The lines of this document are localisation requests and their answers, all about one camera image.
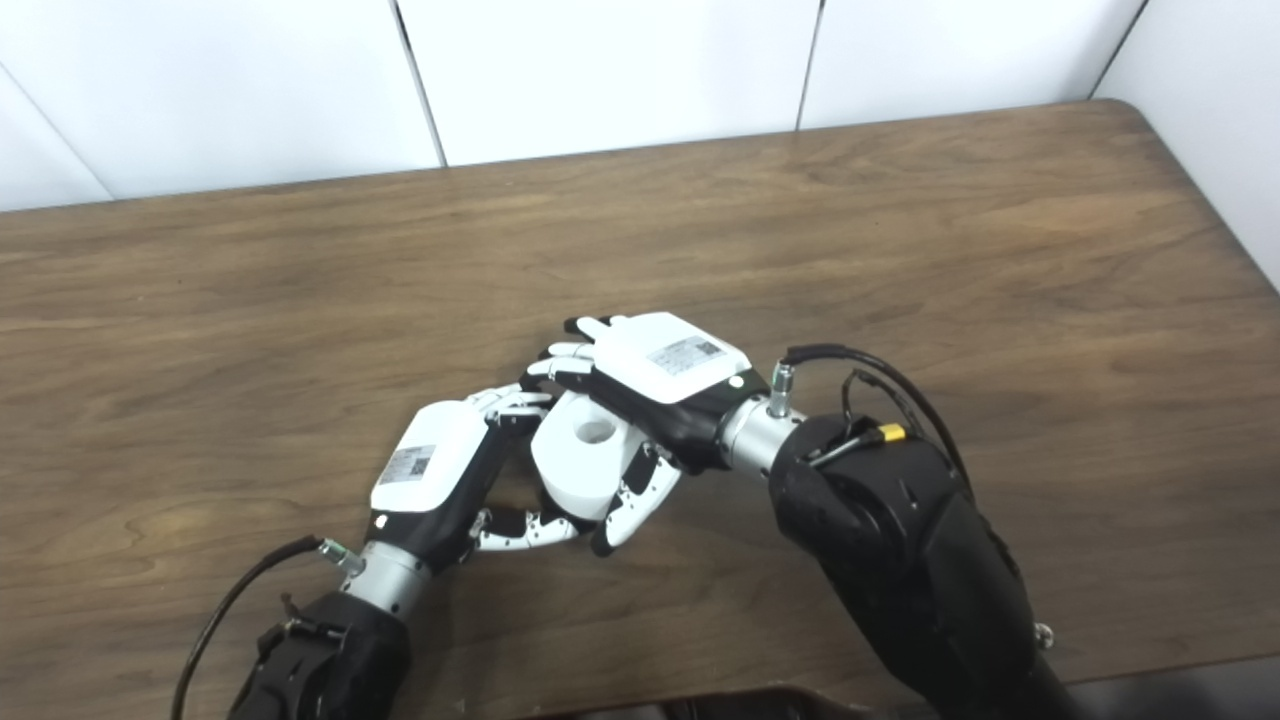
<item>qr code label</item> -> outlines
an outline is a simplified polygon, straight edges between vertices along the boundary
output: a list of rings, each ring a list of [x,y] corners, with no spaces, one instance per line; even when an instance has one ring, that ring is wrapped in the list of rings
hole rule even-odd
[[[691,336],[649,354],[649,360],[668,375],[680,375],[724,355],[718,345],[703,336]]]
[[[392,459],[383,468],[383,474],[378,478],[378,484],[407,483],[421,480],[426,473],[426,466],[431,464],[431,455],[435,454],[434,445],[417,447],[403,447],[392,454]]]

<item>black wire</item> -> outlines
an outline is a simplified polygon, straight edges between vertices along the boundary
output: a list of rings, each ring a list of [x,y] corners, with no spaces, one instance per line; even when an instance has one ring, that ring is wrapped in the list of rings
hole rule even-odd
[[[209,618],[209,623],[205,624],[205,629],[200,630],[200,634],[196,635],[196,644],[191,648],[191,656],[187,657],[187,664],[182,667],[182,674],[178,675],[178,687],[173,691],[173,706],[169,710],[170,720],[182,720],[182,706],[187,702],[187,687],[191,685],[191,676],[196,674],[196,665],[200,664],[200,656],[205,653],[205,647],[209,644],[210,638],[212,638],[214,630],[218,629],[218,624],[223,621],[236,598],[262,573],[291,557],[316,550],[321,542],[315,536],[307,536],[284,543],[266,553],[262,560],[259,560],[257,565],[250,568],[248,573],[244,573],[244,577],[232,585],[232,589],[227,592],[223,601],[214,609],[214,614]]]
[[[896,368],[881,360],[879,357],[863,352],[861,350],[855,350],[844,345],[803,345],[796,347],[788,347],[787,355],[780,360],[785,365],[800,365],[801,363],[808,363],[810,360],[852,360],[855,363],[861,363],[873,370],[877,370],[882,375],[893,380],[897,387],[902,388],[902,392],[915,402],[915,406],[920,409],[920,413],[929,420],[933,425],[938,439],[942,441],[942,447],[946,448],[947,456],[951,459],[951,464],[955,466],[956,471],[960,473],[961,479],[965,484],[969,484],[969,470],[964,465],[964,459],[960,457],[960,448],[956,447],[956,441],[951,437],[951,430],[947,424],[942,421],[942,416],[934,410],[933,405],[929,402],[924,393],[920,392],[915,383],[909,380],[906,375],[900,373]]]
[[[893,401],[893,405],[897,405],[897,410],[902,414],[902,418],[906,418],[906,424],[911,428],[911,432],[914,432],[918,437],[927,437],[924,434],[924,425],[922,425],[920,419],[915,416],[915,410],[911,410],[911,404],[908,402],[906,398],[902,397],[902,393],[897,392],[893,386],[863,369],[854,369],[854,375],[856,375],[856,378],[863,383],[869,384],[870,387],[887,395],[888,398]]]
[[[854,436],[854,406],[849,402],[849,388],[854,384],[854,379],[858,377],[858,368],[854,368],[845,382],[840,384],[840,409],[845,414],[845,442]]]

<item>hole in cylinder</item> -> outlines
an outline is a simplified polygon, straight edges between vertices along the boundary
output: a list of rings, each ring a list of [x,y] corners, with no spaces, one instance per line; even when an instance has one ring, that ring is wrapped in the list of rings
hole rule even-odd
[[[588,445],[598,445],[613,437],[616,429],[608,420],[588,420],[573,428],[573,434]]]

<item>wood grain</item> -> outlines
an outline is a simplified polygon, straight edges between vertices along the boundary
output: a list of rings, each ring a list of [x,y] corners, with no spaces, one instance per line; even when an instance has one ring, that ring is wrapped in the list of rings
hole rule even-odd
[[[161,716],[253,560],[358,541],[416,407],[652,309],[759,365],[829,340],[915,378],[1064,678],[1280,652],[1280,302],[1142,118],[1089,102],[0,215],[0,710]],[[252,588],[189,717],[223,716],[279,592],[335,579]],[[607,561],[481,557],[419,621],[401,719],[910,697],[724,475]]]

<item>white wall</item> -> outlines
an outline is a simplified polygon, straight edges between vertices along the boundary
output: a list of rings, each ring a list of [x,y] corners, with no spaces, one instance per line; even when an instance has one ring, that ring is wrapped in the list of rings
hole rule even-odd
[[[818,0],[399,0],[451,165],[795,128]]]
[[[387,0],[3,0],[0,65],[116,197],[439,165]]]
[[[1280,3],[1149,3],[1097,95],[1147,117],[1280,287]]]
[[[1142,0],[828,0],[801,127],[1083,100]]]
[[[0,209],[1080,99],[1140,1],[0,0]]]
[[[110,199],[0,67],[0,211]]]

